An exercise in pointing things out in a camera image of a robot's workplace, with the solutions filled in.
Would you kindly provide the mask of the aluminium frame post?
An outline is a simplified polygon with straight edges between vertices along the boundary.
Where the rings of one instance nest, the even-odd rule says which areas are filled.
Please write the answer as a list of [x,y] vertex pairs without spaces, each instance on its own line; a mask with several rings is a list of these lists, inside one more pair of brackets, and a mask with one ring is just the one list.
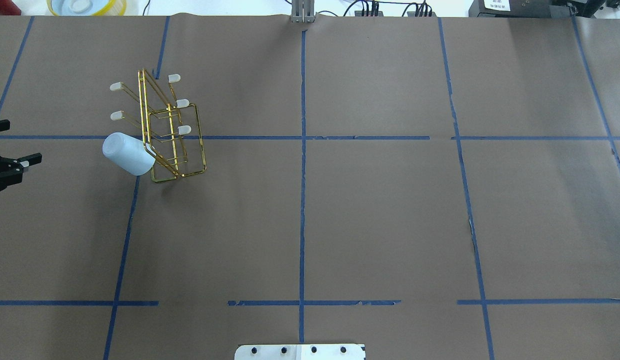
[[314,23],[316,21],[314,0],[288,0],[291,5],[292,23]]

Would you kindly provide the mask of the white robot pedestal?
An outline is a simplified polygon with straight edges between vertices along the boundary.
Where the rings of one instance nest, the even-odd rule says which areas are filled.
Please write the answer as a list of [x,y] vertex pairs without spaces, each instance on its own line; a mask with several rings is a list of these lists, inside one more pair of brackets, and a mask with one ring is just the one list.
[[235,360],[365,360],[364,344],[245,344],[237,347]]

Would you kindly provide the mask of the black computer box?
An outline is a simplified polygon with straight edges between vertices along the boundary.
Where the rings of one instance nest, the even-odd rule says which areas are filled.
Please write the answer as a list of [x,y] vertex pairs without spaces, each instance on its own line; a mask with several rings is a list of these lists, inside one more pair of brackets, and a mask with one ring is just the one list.
[[473,0],[468,9],[470,18],[561,19],[572,15],[570,7],[552,0]]

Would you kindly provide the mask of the red thermos bottle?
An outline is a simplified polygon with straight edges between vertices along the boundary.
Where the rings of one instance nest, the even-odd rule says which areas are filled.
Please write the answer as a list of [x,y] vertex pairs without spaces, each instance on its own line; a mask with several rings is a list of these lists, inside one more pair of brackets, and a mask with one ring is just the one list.
[[21,16],[22,10],[13,0],[0,0],[0,16]]

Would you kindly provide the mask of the light blue cup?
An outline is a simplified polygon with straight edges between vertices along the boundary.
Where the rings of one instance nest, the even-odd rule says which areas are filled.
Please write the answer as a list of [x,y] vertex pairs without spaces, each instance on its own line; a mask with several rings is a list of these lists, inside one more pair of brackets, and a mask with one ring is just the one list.
[[142,176],[150,171],[156,159],[143,141],[122,132],[114,132],[102,144],[102,153],[121,169],[133,176]]

